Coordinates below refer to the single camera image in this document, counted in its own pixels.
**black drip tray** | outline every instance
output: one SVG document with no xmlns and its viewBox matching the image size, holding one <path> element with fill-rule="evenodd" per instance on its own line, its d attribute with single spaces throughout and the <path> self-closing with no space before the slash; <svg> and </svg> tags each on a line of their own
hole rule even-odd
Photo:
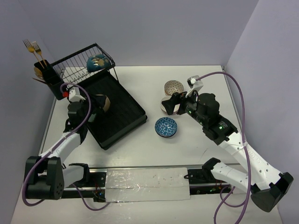
<svg viewBox="0 0 299 224">
<path fill-rule="evenodd" d="M 79 85 L 89 94 L 108 96 L 111 105 L 105 115 L 98 116 L 87 127 L 98 144 L 105 150 L 136 127 L 146 122 L 145 111 L 110 72 L 94 75 Z"/>
</svg>

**blue globe bowl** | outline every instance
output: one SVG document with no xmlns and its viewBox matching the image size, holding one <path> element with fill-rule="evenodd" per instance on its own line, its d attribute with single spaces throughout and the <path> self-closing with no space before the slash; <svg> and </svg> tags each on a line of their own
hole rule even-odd
<svg viewBox="0 0 299 224">
<path fill-rule="evenodd" d="M 155 131 L 163 138 L 169 138 L 173 136 L 178 130 L 178 125 L 172 118 L 160 118 L 156 121 Z"/>
<path fill-rule="evenodd" d="M 103 54 L 93 55 L 88 58 L 86 69 L 88 72 L 95 72 L 111 65 L 109 59 Z"/>
</svg>

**black dish rack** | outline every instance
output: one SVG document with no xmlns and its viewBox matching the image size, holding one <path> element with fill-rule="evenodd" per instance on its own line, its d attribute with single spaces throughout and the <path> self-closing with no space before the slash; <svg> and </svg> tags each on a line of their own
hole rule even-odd
<svg viewBox="0 0 299 224">
<path fill-rule="evenodd" d="M 90 56 L 95 54 L 105 55 L 111 65 L 100 71 L 89 73 L 86 69 L 86 62 Z M 108 96 L 111 105 L 107 113 L 97 117 L 94 122 L 87 123 L 89 131 L 104 150 L 146 122 L 145 111 L 119 83 L 114 68 L 114 60 L 98 44 L 92 44 L 61 60 L 48 64 L 44 70 L 37 63 L 35 66 L 41 69 L 44 80 L 49 84 L 49 88 L 57 99 L 63 99 L 60 92 L 62 83 L 76 83 L 89 94 Z M 109 71 L 112 68 L 116 79 Z"/>
</svg>

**white cable tie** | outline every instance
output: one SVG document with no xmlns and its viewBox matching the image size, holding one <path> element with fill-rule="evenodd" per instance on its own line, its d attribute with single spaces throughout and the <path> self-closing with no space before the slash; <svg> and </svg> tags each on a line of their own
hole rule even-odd
<svg viewBox="0 0 299 224">
<path fill-rule="evenodd" d="M 243 143 L 243 146 L 242 146 L 241 148 L 239 148 L 239 150 L 240 150 L 240 149 L 244 149 L 244 147 L 246 147 L 247 145 L 248 145 L 248 142 L 244 142 L 244 143 Z"/>
<path fill-rule="evenodd" d="M 66 136 L 62 136 L 62 139 L 64 139 L 64 141 L 65 141 L 65 140 L 67 140 L 67 137 L 66 137 Z M 53 147 L 51 148 L 50 152 L 51 152 L 51 154 L 54 153 Z"/>
<path fill-rule="evenodd" d="M 244 142 L 242 147 L 238 147 L 238 150 L 236 150 L 234 153 L 232 153 L 232 156 L 234 156 L 236 153 L 240 152 L 247 145 L 248 145 L 248 142 Z"/>
</svg>

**gold mesh bowl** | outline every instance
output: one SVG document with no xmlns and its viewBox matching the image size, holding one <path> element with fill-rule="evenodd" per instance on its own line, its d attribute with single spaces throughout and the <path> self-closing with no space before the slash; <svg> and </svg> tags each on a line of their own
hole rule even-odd
<svg viewBox="0 0 299 224">
<path fill-rule="evenodd" d="M 184 91 L 184 86 L 179 81 L 170 80 L 164 85 L 165 94 L 168 96 L 172 96 L 173 93 L 178 92 L 181 93 Z"/>
</svg>

